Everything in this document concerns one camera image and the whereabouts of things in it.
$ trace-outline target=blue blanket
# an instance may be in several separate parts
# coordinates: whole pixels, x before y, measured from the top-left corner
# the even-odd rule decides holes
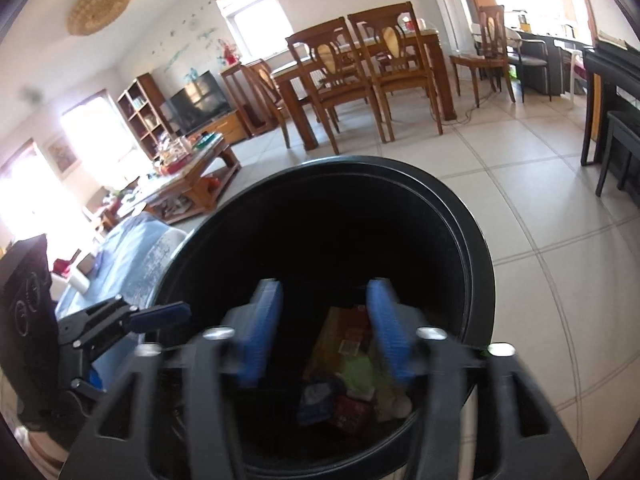
[[[91,285],[87,292],[82,295],[67,287],[56,307],[56,318],[70,316],[116,294],[122,294],[127,303],[147,307],[154,287],[185,236],[183,231],[149,213],[127,218],[102,243],[102,261],[88,275]],[[129,335],[94,362],[105,388],[137,342],[137,336]]]

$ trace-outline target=painting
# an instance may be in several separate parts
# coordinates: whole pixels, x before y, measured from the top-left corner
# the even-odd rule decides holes
[[[64,133],[58,134],[46,145],[45,150],[47,158],[53,163],[53,169],[62,178],[80,165],[80,160]]]

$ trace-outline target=metal screw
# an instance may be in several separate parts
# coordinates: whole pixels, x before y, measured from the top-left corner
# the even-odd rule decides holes
[[[447,333],[436,326],[419,326],[415,329],[415,335],[420,339],[430,339],[432,341],[443,341],[447,338]]]
[[[142,343],[136,346],[134,352],[139,357],[153,357],[162,353],[162,347],[156,343]]]
[[[487,350],[496,357],[509,357],[516,353],[516,349],[509,343],[491,343]]]
[[[231,339],[236,334],[236,331],[230,326],[215,326],[213,328],[207,328],[202,336],[204,339],[216,340],[216,339]]]

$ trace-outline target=television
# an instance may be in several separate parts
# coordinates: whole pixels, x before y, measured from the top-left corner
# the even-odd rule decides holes
[[[189,135],[203,124],[233,110],[208,70],[161,106],[178,135]]]

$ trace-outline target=trash can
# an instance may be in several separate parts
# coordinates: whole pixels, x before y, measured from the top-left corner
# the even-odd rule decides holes
[[[466,344],[490,342],[494,273],[478,225],[443,183],[395,160],[338,156],[274,174],[217,209],[175,255],[151,303],[187,301],[193,317],[153,337],[164,346],[219,324],[259,280],[283,286],[266,376],[234,401],[249,478],[375,479],[406,462],[415,414],[364,440],[295,417],[329,308],[365,304],[376,277]]]

